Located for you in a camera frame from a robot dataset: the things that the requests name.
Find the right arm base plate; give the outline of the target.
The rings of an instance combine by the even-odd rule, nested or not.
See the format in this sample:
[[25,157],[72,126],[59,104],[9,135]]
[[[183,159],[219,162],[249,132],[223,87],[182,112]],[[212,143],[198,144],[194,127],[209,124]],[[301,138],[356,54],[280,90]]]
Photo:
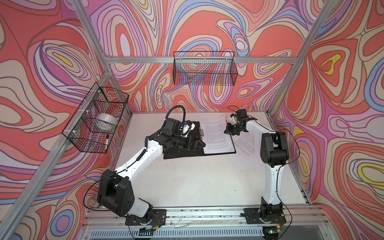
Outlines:
[[247,224],[275,224],[284,225],[287,223],[285,214],[280,211],[261,210],[260,208],[244,208],[240,213],[246,219]]

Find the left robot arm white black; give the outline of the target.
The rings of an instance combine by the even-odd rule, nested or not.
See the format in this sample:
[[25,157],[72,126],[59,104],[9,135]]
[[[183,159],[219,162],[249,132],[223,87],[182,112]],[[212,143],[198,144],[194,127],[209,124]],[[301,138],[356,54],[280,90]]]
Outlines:
[[135,180],[168,149],[198,151],[205,146],[199,137],[161,133],[147,136],[144,147],[129,161],[114,171],[103,172],[97,202],[119,217],[136,216],[148,222],[153,216],[153,205],[135,195]]

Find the orange black folder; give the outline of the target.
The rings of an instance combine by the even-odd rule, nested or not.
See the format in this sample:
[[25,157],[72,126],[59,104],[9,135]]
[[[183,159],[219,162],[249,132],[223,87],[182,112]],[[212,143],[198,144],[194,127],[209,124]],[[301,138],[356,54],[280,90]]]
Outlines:
[[200,122],[186,121],[187,126],[183,130],[187,139],[186,148],[181,149],[172,147],[165,151],[164,159],[175,159],[184,157],[214,156],[235,154],[236,149],[232,138],[224,133],[209,134],[205,137],[204,130]]

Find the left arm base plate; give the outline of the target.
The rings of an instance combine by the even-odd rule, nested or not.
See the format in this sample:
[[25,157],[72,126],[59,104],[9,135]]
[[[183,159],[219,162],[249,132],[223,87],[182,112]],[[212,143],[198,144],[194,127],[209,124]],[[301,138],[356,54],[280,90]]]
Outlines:
[[149,213],[143,217],[135,215],[128,215],[126,217],[126,226],[152,226],[161,227],[166,223],[167,210],[166,209],[154,209],[150,210]]

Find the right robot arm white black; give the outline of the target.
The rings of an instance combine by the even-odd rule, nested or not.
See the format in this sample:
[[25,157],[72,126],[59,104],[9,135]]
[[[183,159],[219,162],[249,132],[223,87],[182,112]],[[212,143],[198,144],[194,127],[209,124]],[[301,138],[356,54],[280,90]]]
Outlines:
[[256,118],[248,115],[245,109],[238,109],[231,114],[224,131],[231,136],[239,136],[241,132],[261,138],[260,157],[266,167],[266,180],[264,195],[256,216],[265,224],[273,221],[285,224],[280,191],[284,166],[290,158],[287,136],[284,132],[262,125]]

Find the printed paper sheet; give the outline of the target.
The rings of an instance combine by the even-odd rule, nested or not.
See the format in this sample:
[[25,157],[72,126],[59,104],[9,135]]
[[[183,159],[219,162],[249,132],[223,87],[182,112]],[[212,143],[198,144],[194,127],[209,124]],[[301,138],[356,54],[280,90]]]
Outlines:
[[200,129],[204,155],[233,154],[236,152],[232,137],[225,134],[227,121],[225,116],[214,120],[201,120]]
[[263,163],[260,154],[260,139],[252,133],[241,133],[239,136],[232,136],[235,154],[230,158],[242,169],[253,169],[259,172],[266,171],[266,164]]

